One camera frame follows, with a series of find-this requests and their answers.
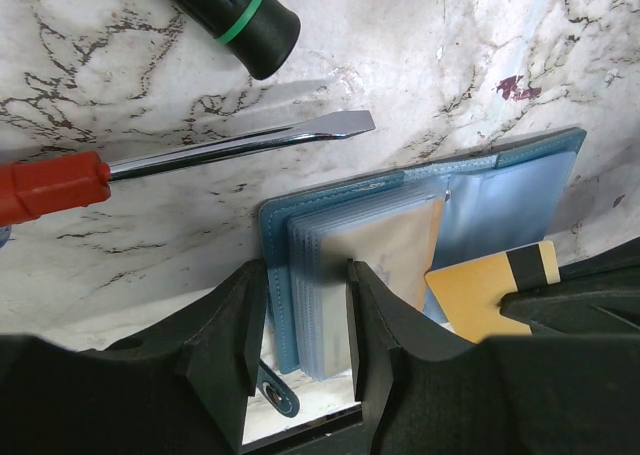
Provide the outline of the black green screwdriver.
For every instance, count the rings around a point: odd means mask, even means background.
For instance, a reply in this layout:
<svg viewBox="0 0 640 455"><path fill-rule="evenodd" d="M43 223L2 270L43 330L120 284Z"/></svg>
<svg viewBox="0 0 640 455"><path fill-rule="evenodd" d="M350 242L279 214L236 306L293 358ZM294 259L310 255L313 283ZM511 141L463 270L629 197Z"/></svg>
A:
<svg viewBox="0 0 640 455"><path fill-rule="evenodd" d="M278 0L172 0L257 80L276 73L300 34L299 17Z"/></svg>

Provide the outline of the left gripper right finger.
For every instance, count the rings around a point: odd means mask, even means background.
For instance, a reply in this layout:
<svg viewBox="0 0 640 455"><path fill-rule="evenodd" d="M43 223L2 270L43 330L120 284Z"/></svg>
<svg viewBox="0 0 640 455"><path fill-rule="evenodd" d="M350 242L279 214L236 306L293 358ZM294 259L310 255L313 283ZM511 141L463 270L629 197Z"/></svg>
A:
<svg viewBox="0 0 640 455"><path fill-rule="evenodd" d="M355 397L372 454L635 454L639 339L469 342L347 265Z"/></svg>

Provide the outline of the blue red screwdriver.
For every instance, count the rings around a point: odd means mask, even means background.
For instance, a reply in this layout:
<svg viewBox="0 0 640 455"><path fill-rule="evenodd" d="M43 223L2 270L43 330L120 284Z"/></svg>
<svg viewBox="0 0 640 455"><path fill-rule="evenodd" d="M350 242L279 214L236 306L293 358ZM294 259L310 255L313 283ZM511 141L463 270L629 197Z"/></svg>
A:
<svg viewBox="0 0 640 455"><path fill-rule="evenodd" d="M110 185L302 143L342 140L375 129L367 110L338 111L284 127L107 163L91 150L1 165L1 244L15 225L44 215L102 203Z"/></svg>

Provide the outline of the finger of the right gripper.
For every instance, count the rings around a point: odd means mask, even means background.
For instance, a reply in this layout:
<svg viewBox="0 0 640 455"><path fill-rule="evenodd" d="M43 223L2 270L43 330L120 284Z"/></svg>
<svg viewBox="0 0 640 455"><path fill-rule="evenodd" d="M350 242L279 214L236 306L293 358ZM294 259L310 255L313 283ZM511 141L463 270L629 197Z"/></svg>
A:
<svg viewBox="0 0 640 455"><path fill-rule="evenodd" d="M500 314L534 334L637 335L639 244L562 266L561 281L505 295Z"/></svg>

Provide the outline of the teal leather card holder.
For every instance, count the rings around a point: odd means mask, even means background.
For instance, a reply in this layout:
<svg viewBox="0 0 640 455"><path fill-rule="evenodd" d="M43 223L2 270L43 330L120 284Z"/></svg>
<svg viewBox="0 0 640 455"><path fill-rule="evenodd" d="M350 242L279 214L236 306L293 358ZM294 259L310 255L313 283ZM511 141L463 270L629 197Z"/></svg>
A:
<svg viewBox="0 0 640 455"><path fill-rule="evenodd" d="M351 259L444 322L426 273L543 240L585 138L570 127L264 202L258 221L278 370L325 380L349 369Z"/></svg>

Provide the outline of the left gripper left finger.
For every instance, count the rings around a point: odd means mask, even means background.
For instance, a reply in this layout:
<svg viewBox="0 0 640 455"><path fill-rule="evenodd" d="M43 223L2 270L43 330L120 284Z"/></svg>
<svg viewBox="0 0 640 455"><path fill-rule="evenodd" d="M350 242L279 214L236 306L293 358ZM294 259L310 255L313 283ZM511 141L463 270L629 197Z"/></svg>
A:
<svg viewBox="0 0 640 455"><path fill-rule="evenodd" d="M255 393L263 262L104 350L1 338L5 454L236 454Z"/></svg>

